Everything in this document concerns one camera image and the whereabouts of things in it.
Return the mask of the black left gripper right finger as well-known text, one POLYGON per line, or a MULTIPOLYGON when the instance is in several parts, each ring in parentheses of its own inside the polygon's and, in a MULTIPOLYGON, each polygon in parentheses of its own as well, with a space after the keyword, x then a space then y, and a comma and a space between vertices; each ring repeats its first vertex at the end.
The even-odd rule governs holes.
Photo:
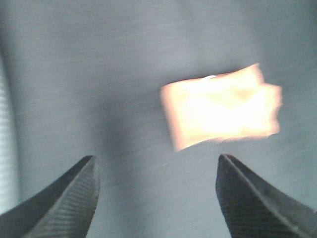
POLYGON ((218 158, 216 195, 233 238, 315 238, 317 212, 232 155, 218 158))

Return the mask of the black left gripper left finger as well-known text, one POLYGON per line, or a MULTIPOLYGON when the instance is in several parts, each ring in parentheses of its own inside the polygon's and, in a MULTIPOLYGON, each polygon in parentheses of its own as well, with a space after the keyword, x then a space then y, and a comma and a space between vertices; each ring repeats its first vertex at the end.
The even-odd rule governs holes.
POLYGON ((98 203, 95 156, 85 156, 45 189, 0 216, 2 238, 84 238, 98 203))

